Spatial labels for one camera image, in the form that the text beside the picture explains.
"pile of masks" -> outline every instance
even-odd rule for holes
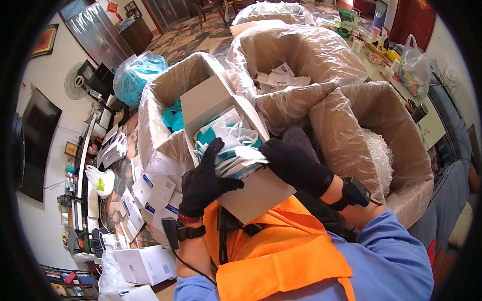
[[[218,177],[242,180],[263,167],[263,164],[269,163],[258,150],[261,145],[258,132],[251,129],[235,106],[206,123],[194,135],[194,153],[199,160],[209,143],[218,137],[224,142],[224,147],[214,160],[214,170]]]
[[[184,128],[184,118],[182,116],[181,101],[176,101],[174,105],[167,107],[162,114],[164,125],[172,132],[180,131]]]

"blue plastic bag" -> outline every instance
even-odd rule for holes
[[[137,108],[146,83],[157,78],[167,67],[166,60],[151,51],[138,57],[134,54],[117,69],[112,88],[117,98],[129,107]]]

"black glove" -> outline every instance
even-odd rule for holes
[[[243,188],[241,180],[219,178],[214,172],[214,158],[223,148],[221,138],[214,139],[195,170],[188,171],[182,179],[183,198],[179,205],[179,213],[189,217],[201,217],[204,208],[223,193]]]
[[[312,160],[297,145],[270,139],[259,147],[268,159],[268,167],[296,190],[302,189],[314,197],[321,197],[330,186],[335,173]]]

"door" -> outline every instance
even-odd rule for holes
[[[405,45],[408,35],[413,34],[417,46],[425,51],[432,36],[435,17],[435,11],[425,0],[398,1],[390,41]]]

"wall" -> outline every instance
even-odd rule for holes
[[[75,41],[58,14],[50,23],[59,24],[54,51],[51,55],[34,58],[28,63],[23,75],[26,88],[20,88],[17,112],[20,115],[23,114],[31,96],[30,83],[33,83],[52,103],[63,110],[59,126],[82,131],[83,121],[89,116],[88,112],[93,100],[89,96],[78,100],[70,99],[65,93],[64,81],[72,66],[86,59],[91,62],[92,60]],[[78,136],[76,132],[57,127],[47,161],[44,187],[65,180],[66,141],[76,144]],[[40,203],[17,192],[22,225],[30,247],[40,264],[64,269],[86,269],[84,263],[77,264],[73,261],[69,251],[62,244],[61,218],[56,200],[56,197],[62,194],[64,194],[63,185],[50,190],[44,189],[44,202]]]
[[[122,18],[125,19],[127,12],[126,12],[124,6],[126,6],[131,1],[132,0],[114,0],[114,1],[111,1],[111,2],[117,3],[119,5],[117,7],[117,12],[121,15]],[[107,0],[97,0],[97,2],[99,2],[100,5],[102,6],[102,8],[104,8],[104,10],[107,12],[107,5],[108,5],[109,2]],[[135,4],[137,5],[137,8],[141,12],[142,18],[144,19],[144,22],[146,23],[146,25],[149,27],[149,30],[153,31],[153,30],[157,29],[156,25],[154,24],[154,21],[152,21],[152,18],[150,17],[149,13],[147,12],[147,9],[144,6],[144,4],[142,3],[142,1],[141,0],[135,0]],[[109,19],[112,21],[113,24],[116,24],[119,21],[119,19],[116,16],[115,13],[107,12],[107,15],[109,16]]]
[[[475,102],[474,88],[470,80],[469,71],[462,58],[462,54],[460,53],[452,34],[438,15],[435,19],[435,26],[433,28],[432,37],[428,42],[426,52],[430,57],[437,59],[437,64],[441,71],[444,71],[450,62],[459,74],[464,90]]]

